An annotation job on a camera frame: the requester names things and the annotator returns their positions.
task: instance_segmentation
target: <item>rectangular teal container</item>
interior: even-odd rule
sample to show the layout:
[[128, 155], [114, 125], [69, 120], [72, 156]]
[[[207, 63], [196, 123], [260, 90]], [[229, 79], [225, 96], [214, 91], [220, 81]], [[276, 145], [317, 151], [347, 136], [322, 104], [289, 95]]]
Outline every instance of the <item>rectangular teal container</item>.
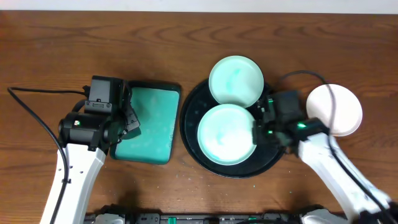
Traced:
[[113, 159], [166, 164], [170, 160], [180, 101], [180, 87], [164, 83], [129, 82], [131, 106], [140, 122], [141, 134], [123, 139]]

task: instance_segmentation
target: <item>white plate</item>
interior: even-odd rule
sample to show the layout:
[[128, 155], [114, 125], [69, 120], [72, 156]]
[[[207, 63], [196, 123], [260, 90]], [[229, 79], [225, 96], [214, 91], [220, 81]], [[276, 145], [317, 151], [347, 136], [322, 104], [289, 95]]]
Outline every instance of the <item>white plate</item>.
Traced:
[[236, 105], [218, 105], [202, 117], [198, 127], [200, 149], [209, 160], [221, 165], [245, 161], [255, 150], [254, 118]]
[[230, 56], [220, 60], [211, 70], [209, 88], [219, 104], [229, 103], [247, 108], [260, 98], [264, 77], [252, 60]]
[[[334, 136], [347, 136], [356, 131], [362, 122], [361, 103], [353, 92], [347, 88], [330, 84], [336, 98], [336, 115], [333, 129]], [[331, 116], [331, 98], [326, 85], [314, 89], [307, 99], [309, 118], [319, 118], [329, 126]]]

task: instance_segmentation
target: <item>wood grain surface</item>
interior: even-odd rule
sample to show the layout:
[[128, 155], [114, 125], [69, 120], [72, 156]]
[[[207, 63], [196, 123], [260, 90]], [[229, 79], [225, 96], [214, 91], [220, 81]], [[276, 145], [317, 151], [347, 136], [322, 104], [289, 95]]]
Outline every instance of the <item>wood grain surface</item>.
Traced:
[[[271, 85], [294, 70], [314, 70], [349, 88], [363, 122], [338, 142], [377, 187], [398, 199], [398, 16], [163, 12], [0, 12], [0, 223], [38, 223], [56, 147], [7, 93], [7, 86], [80, 90], [92, 75], [164, 80], [182, 100], [229, 55], [253, 59]], [[292, 77], [285, 89], [319, 85]], [[81, 98], [18, 93], [54, 130]], [[172, 158], [155, 166], [107, 158], [88, 211], [118, 203], [164, 213], [261, 213], [340, 206], [295, 156], [250, 179], [227, 179], [199, 166], [175, 133]]]

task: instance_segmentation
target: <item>black plate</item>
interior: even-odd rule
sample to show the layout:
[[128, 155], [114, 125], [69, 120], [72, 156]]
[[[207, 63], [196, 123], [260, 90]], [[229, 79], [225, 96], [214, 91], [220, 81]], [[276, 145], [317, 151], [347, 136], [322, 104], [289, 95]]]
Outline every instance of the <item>black plate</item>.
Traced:
[[[266, 83], [264, 84], [264, 89], [268, 89]], [[257, 146], [249, 158], [236, 165], [224, 166], [209, 160], [199, 147], [197, 139], [198, 125], [205, 113], [217, 105], [219, 103], [210, 93], [208, 80], [205, 80], [192, 90], [182, 106], [180, 117], [182, 141], [189, 154], [201, 166], [212, 173], [224, 177], [247, 178], [265, 172], [282, 157], [284, 150], [280, 146], [265, 144]], [[254, 119], [261, 118], [260, 111], [255, 105], [250, 106], [247, 110], [253, 115]]]

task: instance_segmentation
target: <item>round black tray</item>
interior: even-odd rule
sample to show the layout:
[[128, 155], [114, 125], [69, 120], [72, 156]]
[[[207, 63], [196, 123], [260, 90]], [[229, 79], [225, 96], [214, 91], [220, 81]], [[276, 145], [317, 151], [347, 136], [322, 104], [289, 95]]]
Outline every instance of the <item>round black tray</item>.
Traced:
[[[223, 166], [209, 160], [199, 147], [198, 125], [205, 113], [217, 105], [219, 103], [210, 93], [208, 80], [205, 80], [192, 90], [182, 106], [180, 117], [182, 141], [189, 154], [202, 167], [224, 177], [247, 178], [265, 172], [282, 157], [284, 150], [280, 146], [270, 143], [257, 146], [249, 158], [236, 165]], [[254, 119], [261, 119], [261, 113], [255, 105], [248, 107], [247, 110]]]

